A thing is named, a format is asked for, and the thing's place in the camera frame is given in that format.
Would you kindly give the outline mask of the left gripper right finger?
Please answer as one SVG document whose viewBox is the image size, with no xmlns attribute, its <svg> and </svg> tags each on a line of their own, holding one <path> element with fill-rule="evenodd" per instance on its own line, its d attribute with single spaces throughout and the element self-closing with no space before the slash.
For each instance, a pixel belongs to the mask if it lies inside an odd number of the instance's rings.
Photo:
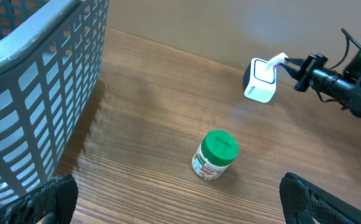
<svg viewBox="0 0 361 224">
<path fill-rule="evenodd" d="M 281 179 L 279 195 L 287 224 L 361 224 L 361 210 L 292 172 Z"/>
</svg>

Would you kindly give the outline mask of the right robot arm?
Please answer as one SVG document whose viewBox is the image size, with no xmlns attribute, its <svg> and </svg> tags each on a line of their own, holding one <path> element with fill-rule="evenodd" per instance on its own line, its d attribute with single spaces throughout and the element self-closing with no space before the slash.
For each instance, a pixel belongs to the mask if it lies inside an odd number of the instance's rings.
<svg viewBox="0 0 361 224">
<path fill-rule="evenodd" d="M 361 50 L 342 73 L 326 68 L 328 58 L 322 54 L 310 54 L 308 58 L 287 58 L 288 63 L 299 69 L 282 64 L 288 74 L 297 81 L 294 89 L 305 92 L 312 88 L 322 102 L 336 101 L 343 110 L 361 118 Z"/>
</svg>

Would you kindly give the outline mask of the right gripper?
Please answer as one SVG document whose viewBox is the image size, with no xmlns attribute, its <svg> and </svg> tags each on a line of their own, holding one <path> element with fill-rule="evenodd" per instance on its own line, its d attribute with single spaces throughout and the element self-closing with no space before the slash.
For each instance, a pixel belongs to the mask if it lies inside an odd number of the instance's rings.
<svg viewBox="0 0 361 224">
<path fill-rule="evenodd" d="M 285 58 L 285 61 L 300 67 L 300 70 L 290 67 L 286 64 L 281 64 L 288 75 L 298 81 L 294 86 L 296 91 L 305 92 L 313 77 L 313 70 L 323 68 L 327 63 L 328 58 L 322 54 L 310 54 L 307 59 L 303 58 Z"/>
</svg>

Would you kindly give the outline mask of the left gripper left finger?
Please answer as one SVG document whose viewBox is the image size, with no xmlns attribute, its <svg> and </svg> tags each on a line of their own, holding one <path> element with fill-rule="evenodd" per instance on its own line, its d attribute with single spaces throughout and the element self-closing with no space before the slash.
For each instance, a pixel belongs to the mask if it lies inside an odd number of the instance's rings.
<svg viewBox="0 0 361 224">
<path fill-rule="evenodd" d="M 0 223 L 69 224 L 76 209 L 78 186 L 72 174 L 51 178 L 0 208 Z"/>
</svg>

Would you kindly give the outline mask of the green lid jar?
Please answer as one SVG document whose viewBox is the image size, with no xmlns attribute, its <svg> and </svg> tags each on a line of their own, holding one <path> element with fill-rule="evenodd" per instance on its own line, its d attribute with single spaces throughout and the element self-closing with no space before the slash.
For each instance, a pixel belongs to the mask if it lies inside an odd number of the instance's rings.
<svg viewBox="0 0 361 224">
<path fill-rule="evenodd" d="M 192 157 L 192 168 L 201 179 L 219 178 L 236 159 L 239 147 L 235 138 L 223 130 L 210 131 Z"/>
</svg>

